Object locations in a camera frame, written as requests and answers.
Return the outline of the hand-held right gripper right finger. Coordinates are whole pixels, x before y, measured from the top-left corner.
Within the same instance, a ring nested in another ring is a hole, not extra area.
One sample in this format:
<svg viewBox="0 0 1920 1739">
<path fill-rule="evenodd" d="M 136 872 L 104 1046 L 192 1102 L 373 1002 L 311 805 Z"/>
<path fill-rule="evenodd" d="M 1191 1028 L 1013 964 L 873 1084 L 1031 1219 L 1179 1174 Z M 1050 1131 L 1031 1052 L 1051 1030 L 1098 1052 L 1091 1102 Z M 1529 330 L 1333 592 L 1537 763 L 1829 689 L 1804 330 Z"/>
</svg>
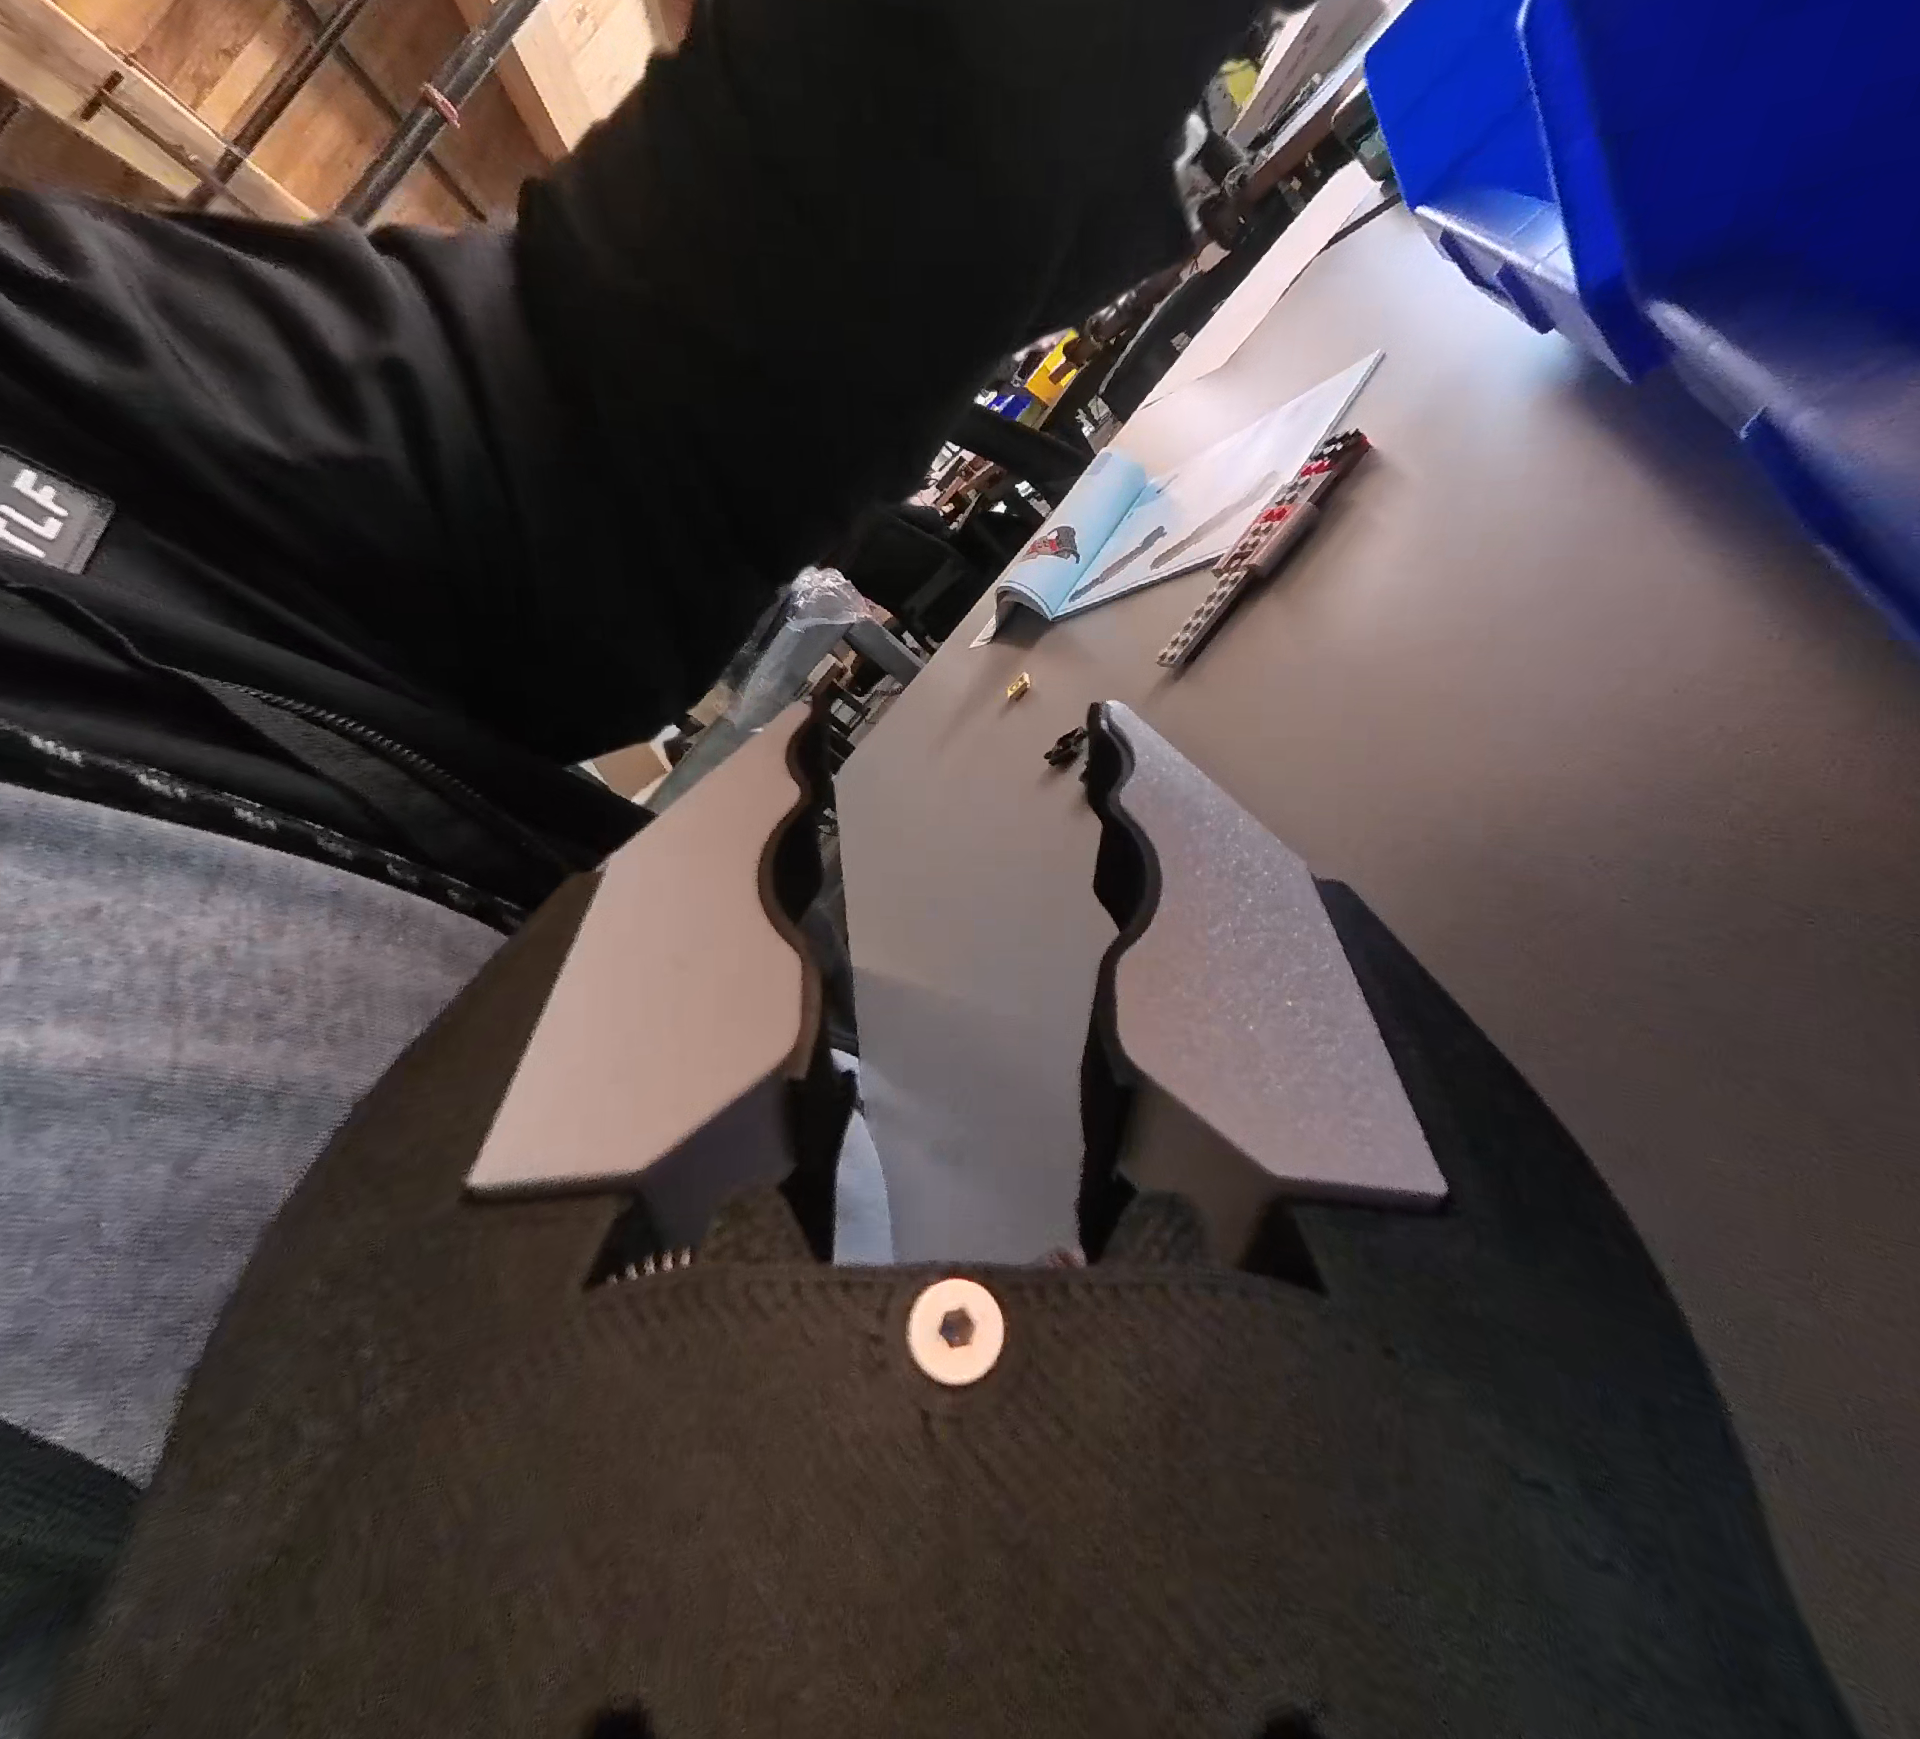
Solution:
<svg viewBox="0 0 1920 1739">
<path fill-rule="evenodd" d="M 1078 1247 L 1148 1196 L 1257 1270 L 1296 1204 L 1435 1212 L 1449 1187 L 1307 861 L 1135 709 L 1086 715 L 1113 936 L 1079 1060 Z"/>
</svg>

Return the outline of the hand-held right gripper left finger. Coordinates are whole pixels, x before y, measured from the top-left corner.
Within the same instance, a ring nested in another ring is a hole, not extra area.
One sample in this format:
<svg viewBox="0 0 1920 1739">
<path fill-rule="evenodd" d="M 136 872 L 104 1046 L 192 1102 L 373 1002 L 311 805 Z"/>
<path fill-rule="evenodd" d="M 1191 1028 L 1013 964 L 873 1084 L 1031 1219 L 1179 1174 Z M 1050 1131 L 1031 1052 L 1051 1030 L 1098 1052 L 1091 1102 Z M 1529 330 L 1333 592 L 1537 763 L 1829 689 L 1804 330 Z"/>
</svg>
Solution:
<svg viewBox="0 0 1920 1739">
<path fill-rule="evenodd" d="M 624 1196 L 679 1251 L 780 1189 L 833 1247 L 837 1075 L 804 936 L 830 802 L 825 705 L 793 702 L 599 870 L 469 1198 Z"/>
</svg>

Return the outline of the blue plastic bin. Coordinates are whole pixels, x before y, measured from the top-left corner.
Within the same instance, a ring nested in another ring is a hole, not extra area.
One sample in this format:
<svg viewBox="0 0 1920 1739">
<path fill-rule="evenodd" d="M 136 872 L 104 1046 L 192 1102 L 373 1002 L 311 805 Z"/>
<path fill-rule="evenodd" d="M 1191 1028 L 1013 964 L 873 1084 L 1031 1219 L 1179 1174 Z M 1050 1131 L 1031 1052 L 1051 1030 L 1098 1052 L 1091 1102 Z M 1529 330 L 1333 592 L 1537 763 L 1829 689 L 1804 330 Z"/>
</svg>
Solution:
<svg viewBox="0 0 1920 1739">
<path fill-rule="evenodd" d="M 1653 356 L 1918 629 L 1918 0 L 1524 0 Z"/>
<path fill-rule="evenodd" d="M 1410 0 L 1364 84 L 1407 213 L 1480 297 L 1625 379 L 1577 292 L 1523 52 L 1524 0 Z"/>
</svg>

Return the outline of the person's left forearm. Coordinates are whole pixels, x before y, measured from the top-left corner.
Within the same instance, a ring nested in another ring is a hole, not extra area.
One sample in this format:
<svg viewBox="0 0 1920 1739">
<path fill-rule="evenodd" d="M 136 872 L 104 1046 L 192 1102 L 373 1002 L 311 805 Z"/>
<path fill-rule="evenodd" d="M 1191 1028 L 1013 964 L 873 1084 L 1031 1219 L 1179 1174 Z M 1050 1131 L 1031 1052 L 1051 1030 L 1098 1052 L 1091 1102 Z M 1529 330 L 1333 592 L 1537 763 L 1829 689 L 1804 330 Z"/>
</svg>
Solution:
<svg viewBox="0 0 1920 1739">
<path fill-rule="evenodd" d="M 698 696 L 1003 356 L 1179 254 L 1185 121 L 1304 2 L 696 0 L 520 200 L 473 711 L 573 762 Z"/>
</svg>

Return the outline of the grey red brick model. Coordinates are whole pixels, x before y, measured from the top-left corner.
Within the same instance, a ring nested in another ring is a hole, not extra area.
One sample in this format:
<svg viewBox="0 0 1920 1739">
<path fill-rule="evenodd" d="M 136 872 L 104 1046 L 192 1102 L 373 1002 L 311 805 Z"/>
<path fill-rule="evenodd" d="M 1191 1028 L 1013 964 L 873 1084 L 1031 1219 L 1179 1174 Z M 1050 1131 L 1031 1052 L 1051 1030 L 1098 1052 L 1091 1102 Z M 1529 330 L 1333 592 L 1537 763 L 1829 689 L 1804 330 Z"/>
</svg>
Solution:
<svg viewBox="0 0 1920 1739">
<path fill-rule="evenodd" d="M 1183 672 L 1212 641 L 1235 605 L 1271 579 L 1299 551 L 1343 483 L 1368 457 L 1372 442 L 1350 430 L 1320 442 L 1282 489 L 1261 506 L 1235 546 L 1212 567 L 1212 590 L 1159 654 L 1159 667 Z"/>
</svg>

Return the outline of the light blue instruction booklet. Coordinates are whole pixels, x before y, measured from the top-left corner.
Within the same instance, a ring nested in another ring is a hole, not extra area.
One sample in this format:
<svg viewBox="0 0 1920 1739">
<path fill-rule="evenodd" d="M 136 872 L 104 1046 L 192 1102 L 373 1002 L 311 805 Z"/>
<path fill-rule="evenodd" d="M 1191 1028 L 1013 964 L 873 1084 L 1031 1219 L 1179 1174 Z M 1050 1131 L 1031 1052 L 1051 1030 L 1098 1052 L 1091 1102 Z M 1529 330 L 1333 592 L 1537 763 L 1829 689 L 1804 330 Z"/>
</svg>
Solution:
<svg viewBox="0 0 1920 1739">
<path fill-rule="evenodd" d="M 991 593 L 971 647 L 1029 616 L 1057 624 L 1214 567 L 1278 493 L 1307 478 L 1345 432 L 1385 357 L 1374 351 L 1160 478 L 1108 448 L 1021 546 Z"/>
</svg>

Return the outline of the black office chair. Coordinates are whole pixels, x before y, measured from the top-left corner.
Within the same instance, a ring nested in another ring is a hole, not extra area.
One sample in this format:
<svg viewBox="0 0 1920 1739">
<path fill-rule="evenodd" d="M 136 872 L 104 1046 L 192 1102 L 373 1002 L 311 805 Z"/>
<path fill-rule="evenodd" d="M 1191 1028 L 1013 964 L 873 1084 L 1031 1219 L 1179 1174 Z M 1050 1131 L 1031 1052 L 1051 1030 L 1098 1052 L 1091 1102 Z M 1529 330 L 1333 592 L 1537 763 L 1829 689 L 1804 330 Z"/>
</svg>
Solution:
<svg viewBox="0 0 1920 1739">
<path fill-rule="evenodd" d="M 948 442 L 989 472 L 961 525 L 949 525 L 942 511 L 901 488 L 868 507 L 824 559 L 905 631 L 932 644 L 951 635 L 1037 533 L 1037 516 L 995 518 L 991 506 L 1010 501 L 1013 485 L 1023 483 L 1048 507 L 1057 507 L 1092 464 L 1079 442 L 1023 428 L 982 406 L 964 409 Z"/>
</svg>

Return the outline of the person's black jacket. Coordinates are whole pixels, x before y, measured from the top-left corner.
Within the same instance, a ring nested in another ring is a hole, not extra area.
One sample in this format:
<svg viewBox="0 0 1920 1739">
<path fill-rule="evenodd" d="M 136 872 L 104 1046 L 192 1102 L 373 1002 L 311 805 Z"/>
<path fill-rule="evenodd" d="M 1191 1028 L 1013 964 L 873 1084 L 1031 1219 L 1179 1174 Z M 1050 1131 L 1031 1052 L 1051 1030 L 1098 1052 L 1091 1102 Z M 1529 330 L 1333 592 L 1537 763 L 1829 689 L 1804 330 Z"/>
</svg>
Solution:
<svg viewBox="0 0 1920 1739">
<path fill-rule="evenodd" d="M 3 191 L 3 781 L 512 933 L 849 491 L 522 310 L 511 234 Z"/>
</svg>

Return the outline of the white paper sheet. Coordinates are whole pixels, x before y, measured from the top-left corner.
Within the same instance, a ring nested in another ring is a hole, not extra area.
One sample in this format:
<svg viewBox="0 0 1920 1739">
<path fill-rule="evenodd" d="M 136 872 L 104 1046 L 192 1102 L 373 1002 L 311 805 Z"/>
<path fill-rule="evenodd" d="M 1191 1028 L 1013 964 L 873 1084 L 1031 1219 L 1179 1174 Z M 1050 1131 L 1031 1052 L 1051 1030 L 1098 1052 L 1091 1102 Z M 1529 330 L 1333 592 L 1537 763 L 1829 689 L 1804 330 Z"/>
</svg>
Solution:
<svg viewBox="0 0 1920 1739">
<path fill-rule="evenodd" d="M 1235 286 L 1212 318 L 1179 354 L 1164 379 L 1146 394 L 1143 408 L 1219 374 L 1264 322 L 1314 256 L 1349 224 L 1386 202 L 1386 189 L 1359 162 L 1341 167 L 1312 193 L 1302 213 L 1272 241 L 1247 279 Z"/>
</svg>

